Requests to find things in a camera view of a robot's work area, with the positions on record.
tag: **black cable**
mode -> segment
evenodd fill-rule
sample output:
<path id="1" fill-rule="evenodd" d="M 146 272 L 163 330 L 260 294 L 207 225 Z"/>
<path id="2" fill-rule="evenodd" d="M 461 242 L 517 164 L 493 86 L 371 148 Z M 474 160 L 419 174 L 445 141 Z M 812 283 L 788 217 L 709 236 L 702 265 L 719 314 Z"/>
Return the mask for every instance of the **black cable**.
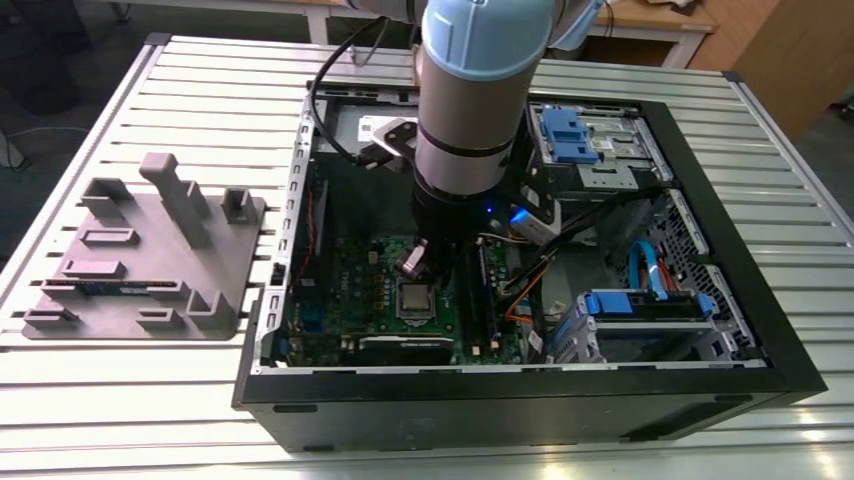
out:
<path id="1" fill-rule="evenodd" d="M 529 267 L 522 270 L 522 273 L 517 274 L 507 281 L 503 290 L 509 291 L 523 280 L 533 278 L 539 273 L 541 269 L 551 263 L 558 249 L 573 240 L 575 235 L 593 227 L 605 214 L 629 202 L 657 197 L 663 190 L 663 187 L 655 186 L 635 192 L 618 193 L 585 213 L 567 220 L 561 227 L 561 233 L 558 236 L 546 242 L 546 244 L 537 250 L 531 265 L 529 265 Z"/>
<path id="2" fill-rule="evenodd" d="M 529 348 L 529 363 L 546 363 L 546 346 L 549 345 L 549 330 L 546 326 L 546 311 L 543 308 L 543 282 L 541 281 L 529 292 L 529 305 L 531 307 L 531 328 L 539 335 L 542 348 L 539 352 Z"/>
<path id="3" fill-rule="evenodd" d="M 609 23 L 605 27 L 605 36 L 607 38 L 614 38 L 614 7 L 611 6 L 611 2 L 605 0 L 605 8 L 609 11 Z"/>
<path id="4" fill-rule="evenodd" d="M 319 88 L 320 82 L 323 81 L 323 77 L 326 77 L 327 72 L 332 68 L 332 65 L 335 64 L 340 56 L 344 54 L 347 49 L 352 46 L 354 42 L 357 41 L 357 37 L 359 37 L 359 35 L 362 35 L 366 31 L 369 31 L 377 25 L 383 23 L 386 20 L 387 20 L 386 17 L 378 17 L 377 19 L 374 19 L 374 21 L 367 25 L 365 25 L 359 30 L 357 30 L 357 32 L 350 36 L 350 38 L 344 40 L 344 43 L 342 43 L 338 46 L 338 48 L 332 52 L 332 55 L 330 55 L 330 58 L 326 60 L 326 63 L 320 67 L 320 70 L 318 70 L 318 75 L 315 76 L 314 82 L 311 82 L 311 89 L 308 90 L 308 103 L 310 103 L 308 110 L 311 111 L 311 118 L 315 121 L 315 128 L 318 129 L 318 133 L 320 133 L 320 136 L 328 142 L 330 146 L 335 149 L 338 154 L 342 157 L 344 157 L 347 161 L 350 161 L 351 163 L 359 166 L 365 166 L 373 162 L 366 162 L 363 159 L 359 159 L 352 153 L 347 151 L 347 149 L 344 149 L 342 144 L 338 143 L 338 140 L 335 140 L 335 137 L 330 135 L 330 132 L 326 129 L 326 125 L 320 120 L 320 115 L 318 114 L 318 101 L 316 101 L 318 88 Z"/>

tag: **wire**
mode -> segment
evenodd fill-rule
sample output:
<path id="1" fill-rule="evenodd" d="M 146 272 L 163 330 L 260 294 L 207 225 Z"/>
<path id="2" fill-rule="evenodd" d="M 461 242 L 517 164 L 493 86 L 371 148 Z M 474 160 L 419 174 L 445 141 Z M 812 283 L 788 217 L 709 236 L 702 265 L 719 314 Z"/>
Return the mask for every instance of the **wire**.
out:
<path id="1" fill-rule="evenodd" d="M 610 0 L 605 0 L 605 7 L 609 11 L 609 23 L 605 27 L 605 36 L 614 38 L 614 7 L 611 6 Z"/>
<path id="2" fill-rule="evenodd" d="M 371 57 L 374 56 L 374 53 L 377 52 L 377 48 L 379 47 L 379 43 L 383 41 L 383 37 L 386 36 L 386 30 L 389 30 L 389 24 L 391 23 L 391 19 L 386 19 L 386 23 L 383 24 L 383 29 L 379 31 L 379 35 L 377 36 L 377 41 L 374 42 L 374 46 L 371 47 L 371 50 L 369 51 L 367 56 L 365 57 L 365 60 L 362 60 L 362 62 L 359 62 L 359 59 L 357 58 L 357 46 L 352 46 L 352 54 L 351 54 L 351 59 L 352 59 L 352 64 L 362 68 L 365 67 L 369 62 L 371 61 Z"/>
<path id="3" fill-rule="evenodd" d="M 315 254 L 315 195 L 308 190 L 308 255 L 306 255 L 306 261 L 303 262 L 303 266 L 299 269 L 299 275 L 294 279 L 291 283 L 291 293 L 294 292 L 294 287 L 296 283 L 303 279 L 303 275 L 306 273 L 306 269 L 308 268 L 308 262 L 311 261 L 311 257 Z"/>
<path id="4" fill-rule="evenodd" d="M 519 315 L 509 315 L 507 316 L 507 321 L 509 322 L 534 323 L 534 320 L 531 320 L 529 317 L 519 316 Z"/>
<path id="5" fill-rule="evenodd" d="M 323 77 L 326 77 L 326 74 L 330 71 L 330 69 L 332 68 L 332 65 L 335 64 L 335 62 L 338 61 L 338 59 L 343 55 L 343 53 L 347 51 L 350 46 L 354 44 L 354 42 L 357 40 L 357 37 L 359 35 L 362 35 L 366 31 L 369 31 L 371 28 L 374 28 L 374 26 L 379 25 L 381 22 L 383 22 L 386 20 L 387 20 L 386 17 L 378 17 L 377 19 L 374 19 L 374 21 L 371 23 L 369 23 L 367 25 L 365 25 L 359 30 L 357 30 L 355 33 L 347 38 L 347 40 L 344 40 L 344 43 L 342 43 L 338 46 L 338 48 L 332 52 L 332 55 L 330 55 L 330 58 L 327 58 L 326 62 L 323 63 L 323 66 L 320 67 L 320 70 L 318 70 L 318 75 L 315 76 L 314 82 L 311 82 L 311 89 L 308 90 L 308 107 L 310 107 L 308 110 L 311 111 L 311 118 L 315 121 L 315 128 L 318 129 L 318 132 L 320 133 L 320 136 L 327 141 L 327 143 L 330 144 L 332 149 L 335 149 L 338 154 L 342 157 L 344 157 L 344 159 L 347 161 L 350 161 L 351 163 L 354 163 L 355 165 L 359 165 L 359 166 L 366 166 L 365 159 L 358 158 L 352 153 L 350 153 L 344 149 L 344 147 L 342 147 L 342 144 L 338 143 L 338 140 L 335 140 L 335 137 L 332 135 L 330 135 L 330 132 L 326 129 L 326 125 L 323 124 L 323 121 L 320 120 L 320 115 L 318 114 L 318 101 L 316 101 L 318 88 L 320 86 L 320 82 L 323 82 Z"/>
<path id="6" fill-rule="evenodd" d="M 506 242 L 506 243 L 515 243 L 518 245 L 529 245 L 531 243 L 527 240 L 517 240 L 515 238 L 502 237 L 501 235 L 495 235 L 494 233 L 482 232 L 478 235 L 481 235 L 482 237 L 494 238 L 494 239 L 501 240 L 502 242 Z"/>
<path id="7" fill-rule="evenodd" d="M 546 267 L 541 270 L 541 272 L 537 274 L 537 276 L 531 279 L 531 281 L 529 282 L 529 285 L 525 287 L 525 289 L 522 290 L 522 292 L 517 296 L 517 299 L 514 300 L 513 304 L 510 305 L 510 308 L 505 312 L 505 318 L 506 319 L 510 319 L 510 317 L 514 316 L 513 315 L 513 309 L 517 308 L 517 305 L 519 305 L 519 303 L 522 302 L 522 299 L 525 298 L 525 296 L 529 294 L 529 292 L 531 291 L 531 289 L 537 285 L 537 282 L 539 282 L 539 280 L 543 278 L 543 275 L 546 275 L 546 271 L 547 270 L 549 270 L 549 264 L 546 264 Z"/>
<path id="8" fill-rule="evenodd" d="M 78 127 L 38 127 L 38 128 L 31 128 L 30 130 L 24 130 L 23 132 L 14 133 L 7 138 L 16 138 L 16 137 L 20 137 L 23 135 L 28 135 L 28 134 L 35 133 L 35 132 L 44 132 L 44 131 L 48 131 L 48 130 L 66 130 L 66 131 L 72 131 L 72 132 L 90 133 L 90 129 L 88 128 L 78 128 Z"/>
<path id="9" fill-rule="evenodd" d="M 599 217 L 602 217 L 613 209 L 629 202 L 654 198 L 661 194 L 662 191 L 663 187 L 655 186 L 645 188 L 635 192 L 618 193 L 607 200 L 601 202 L 590 210 L 567 220 L 561 227 L 561 233 L 558 234 L 558 236 L 553 238 L 537 251 L 533 264 L 527 268 L 525 268 L 522 272 L 517 274 L 505 284 L 505 291 L 510 290 L 525 279 L 530 278 L 539 271 L 543 265 L 551 262 L 558 249 L 563 246 L 565 243 L 569 243 L 573 240 L 575 235 L 594 226 Z"/>
<path id="10" fill-rule="evenodd" d="M 641 255 L 646 262 L 647 280 L 657 297 L 667 300 L 667 285 L 655 247 L 649 240 L 637 240 L 629 251 L 629 288 L 641 288 Z"/>
<path id="11" fill-rule="evenodd" d="M 510 238 L 513 238 L 514 240 L 527 240 L 527 238 L 525 238 L 523 235 L 517 233 L 517 231 L 513 229 L 513 227 L 510 227 L 509 233 L 510 233 Z"/>

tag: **wooden table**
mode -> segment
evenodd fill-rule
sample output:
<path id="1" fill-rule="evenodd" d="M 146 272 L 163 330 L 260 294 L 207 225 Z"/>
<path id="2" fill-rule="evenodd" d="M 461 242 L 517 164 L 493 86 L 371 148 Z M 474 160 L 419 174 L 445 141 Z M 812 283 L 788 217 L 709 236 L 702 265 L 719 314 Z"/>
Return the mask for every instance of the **wooden table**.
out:
<path id="1" fill-rule="evenodd" d="M 330 44 L 327 19 L 330 17 L 374 17 L 370 12 L 340 6 L 343 0 L 126 0 L 124 3 L 166 5 L 172 7 L 215 8 L 306 16 L 311 43 Z M 615 38 L 657 40 L 673 43 L 662 67 L 686 68 L 705 36 L 717 24 L 702 6 L 691 17 L 679 15 L 667 5 L 650 5 L 646 0 L 619 0 L 614 5 Z M 599 12 L 591 35 L 606 36 L 607 10 Z"/>
<path id="2" fill-rule="evenodd" d="M 619 0 L 613 7 L 614 32 L 610 36 L 673 43 L 661 66 L 686 68 L 703 38 L 718 29 L 718 24 L 702 5 L 690 17 L 674 12 L 670 6 L 653 5 L 646 0 Z M 603 7 L 591 35 L 606 36 L 607 23 L 607 8 Z"/>

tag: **black band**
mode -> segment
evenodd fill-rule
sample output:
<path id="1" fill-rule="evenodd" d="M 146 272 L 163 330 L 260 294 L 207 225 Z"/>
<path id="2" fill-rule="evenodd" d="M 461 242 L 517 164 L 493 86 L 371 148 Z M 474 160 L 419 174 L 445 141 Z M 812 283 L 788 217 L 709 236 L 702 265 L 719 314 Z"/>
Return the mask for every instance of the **black band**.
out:
<path id="1" fill-rule="evenodd" d="M 418 23 L 415 19 L 415 0 L 406 0 L 406 18 L 413 25 Z"/>
<path id="2" fill-rule="evenodd" d="M 474 157 L 474 158 L 490 157 L 490 156 L 493 156 L 493 155 L 495 155 L 498 153 L 502 153 L 505 150 L 507 150 L 510 148 L 510 145 L 513 145 L 513 140 L 514 140 L 511 138 L 505 143 L 502 143 L 499 146 L 491 147 L 491 148 L 461 148 L 461 147 L 455 147 L 453 145 L 449 145 L 442 140 L 437 139 L 437 137 L 434 137 L 433 135 L 430 135 L 430 133 L 427 133 L 427 129 L 425 127 L 422 127 L 421 124 L 418 125 L 418 131 L 423 135 L 425 139 L 430 143 L 433 143 L 433 145 L 438 149 L 445 150 L 451 155 L 457 155 L 458 157 Z"/>

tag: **metal table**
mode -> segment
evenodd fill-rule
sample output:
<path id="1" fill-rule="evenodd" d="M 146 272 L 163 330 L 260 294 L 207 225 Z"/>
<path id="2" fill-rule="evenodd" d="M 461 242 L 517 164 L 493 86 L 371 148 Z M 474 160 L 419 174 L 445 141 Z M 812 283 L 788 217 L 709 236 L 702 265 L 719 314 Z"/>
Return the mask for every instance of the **metal table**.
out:
<path id="1" fill-rule="evenodd" d="M 543 61 L 542 93 L 665 101 L 830 391 L 677 442 L 288 455 L 231 409 L 246 320 L 224 342 L 39 341 L 22 335 L 87 213 L 92 176 L 143 191 L 136 162 L 176 154 L 206 192 L 252 188 L 271 207 L 244 311 L 270 275 L 306 80 L 331 48 L 151 38 L 0 275 L 0 472 L 144 478 L 854 478 L 852 222 L 753 94 L 721 74 Z M 381 50 L 330 80 L 410 84 L 409 52 Z"/>

